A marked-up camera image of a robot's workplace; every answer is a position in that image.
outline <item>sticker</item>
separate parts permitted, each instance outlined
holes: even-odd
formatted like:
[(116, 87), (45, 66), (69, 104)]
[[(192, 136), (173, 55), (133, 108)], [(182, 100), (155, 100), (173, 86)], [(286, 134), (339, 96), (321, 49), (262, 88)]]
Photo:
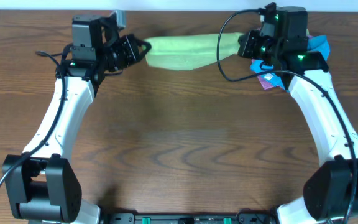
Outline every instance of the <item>sticker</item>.
[(264, 76), (264, 78), (266, 78), (266, 80), (270, 81), (272, 78), (274, 78), (274, 76), (269, 73), (269, 74), (266, 74), (266, 75)]

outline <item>white wall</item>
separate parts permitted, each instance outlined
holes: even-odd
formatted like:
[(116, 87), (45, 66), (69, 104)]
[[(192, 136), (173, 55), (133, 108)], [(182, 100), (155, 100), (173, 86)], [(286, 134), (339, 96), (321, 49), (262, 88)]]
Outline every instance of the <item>white wall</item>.
[(0, 0), (0, 9), (236, 11), (263, 7), (272, 1), (308, 11), (358, 12), (358, 0)]

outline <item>wooden table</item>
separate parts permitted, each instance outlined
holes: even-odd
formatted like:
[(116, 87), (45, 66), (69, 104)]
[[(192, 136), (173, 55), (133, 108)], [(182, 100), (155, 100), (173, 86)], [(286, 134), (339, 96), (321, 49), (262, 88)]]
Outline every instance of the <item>wooden table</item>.
[[(34, 51), (61, 51), (77, 13), (0, 11), (0, 177), (4, 158), (22, 152), (52, 98), (55, 67)], [(229, 15), (128, 12), (123, 33), (217, 33)], [(239, 16), (227, 32), (258, 26), (257, 16)], [(334, 86), (358, 132), (358, 13), (310, 13), (309, 30), (328, 36)], [(233, 77), (250, 74), (249, 65), (237, 56), (223, 61)], [(257, 79), (229, 83), (215, 64), (173, 72), (143, 61), (103, 82), (71, 164), (83, 198), (109, 210), (234, 213), (301, 196), (318, 157), (298, 105), (283, 90), (265, 91)], [(4, 186), (0, 223), (14, 222)]]

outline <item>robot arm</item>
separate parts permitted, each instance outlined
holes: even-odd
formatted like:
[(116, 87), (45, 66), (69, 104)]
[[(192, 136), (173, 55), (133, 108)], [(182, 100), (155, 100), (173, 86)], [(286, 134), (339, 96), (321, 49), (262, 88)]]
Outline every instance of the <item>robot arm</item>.
[[(323, 72), (322, 70), (310, 70), (305, 71), (305, 76), (312, 79), (328, 91), (346, 124), (347, 130), (351, 134), (356, 158), (358, 158), (358, 135), (350, 124), (335, 94), (330, 73)], [(305, 116), (306, 122), (308, 123), (316, 143), (320, 166), (325, 164), (327, 161), (334, 161), (335, 156), (342, 156), (344, 159), (350, 160), (351, 155), (349, 147), (347, 147), (347, 141), (344, 137), (343, 129), (339, 124), (332, 106), (328, 103), (325, 97), (322, 97), (321, 92), (310, 83), (298, 77), (293, 78), (288, 90), (291, 96), (298, 103), (303, 115)], [(282, 224), (312, 224), (324, 223), (326, 221), (325, 218), (320, 221), (313, 218), (308, 211), (308, 207), (306, 207), (304, 197), (300, 197), (289, 204), (280, 206), (277, 210), (279, 222)], [(335, 220), (342, 218), (343, 216), (338, 216), (331, 217), (330, 219)]]
[[(320, 223), (343, 218), (349, 208), (352, 215), (358, 215), (358, 135), (335, 94), (325, 59), (319, 52), (307, 51), (308, 14), (302, 7), (276, 9), (274, 3), (259, 12), (264, 15), (262, 28), (239, 37), (238, 55), (263, 60), (273, 65), (274, 70), (302, 74), (325, 91), (323, 94), (301, 77), (277, 74), (306, 118), (320, 164), (306, 182), (303, 197), (277, 209), (277, 220), (281, 224)], [(338, 114), (326, 97), (330, 97)], [(345, 134), (339, 116), (349, 133)]]
[[(82, 119), (93, 102), (105, 71), (115, 72), (141, 61), (151, 49), (147, 42), (133, 34), (120, 38), (124, 28), (122, 11), (110, 17), (77, 15), (73, 18), (72, 59), (66, 60), (65, 51), (60, 64), (55, 92), (47, 113), (31, 142), (23, 153), (32, 151), (49, 132), (65, 100), (57, 125), (48, 141), (29, 159), (14, 169), (6, 179), (6, 188), (15, 218), (77, 224), (98, 224), (100, 209), (81, 199), (80, 183), (70, 166), (71, 152)], [(62, 80), (65, 79), (66, 97), (61, 99)], [(8, 155), (3, 171), (12, 167), (21, 156)], [(46, 175), (46, 182), (32, 177)]]

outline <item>black mount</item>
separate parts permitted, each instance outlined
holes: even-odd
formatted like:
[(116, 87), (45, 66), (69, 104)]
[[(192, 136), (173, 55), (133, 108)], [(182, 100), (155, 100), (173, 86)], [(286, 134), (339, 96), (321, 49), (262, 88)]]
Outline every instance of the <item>black mount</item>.
[[(106, 76), (105, 71), (123, 70), (140, 62), (151, 49), (148, 42), (137, 39), (133, 34), (120, 38), (119, 31), (123, 28), (117, 23), (117, 17), (117, 14), (110, 17), (74, 16), (73, 44), (69, 49), (73, 58), (66, 60), (69, 50), (63, 51), (62, 70), (68, 75), (91, 81), (95, 96)], [(144, 47), (144, 50), (140, 52), (139, 47)]]
[[(352, 160), (336, 156), (325, 162), (303, 187), (303, 197), (309, 214), (315, 220), (342, 217), (349, 206)], [(358, 175), (352, 215), (358, 215)]]
[[(302, 7), (280, 7), (271, 3), (261, 10), (265, 19), (260, 30), (252, 30), (239, 37), (238, 55), (263, 60), (274, 70), (290, 70), (304, 74), (307, 70), (322, 69), (328, 72), (328, 64), (320, 52), (308, 52), (308, 13)], [(277, 74), (285, 89), (293, 75)]]
[[(2, 166), (5, 173), (21, 156), (8, 155)], [(33, 181), (42, 171), (47, 181)], [(5, 181), (15, 218), (73, 222), (81, 206), (81, 186), (67, 159), (53, 154), (50, 159), (30, 158)]]

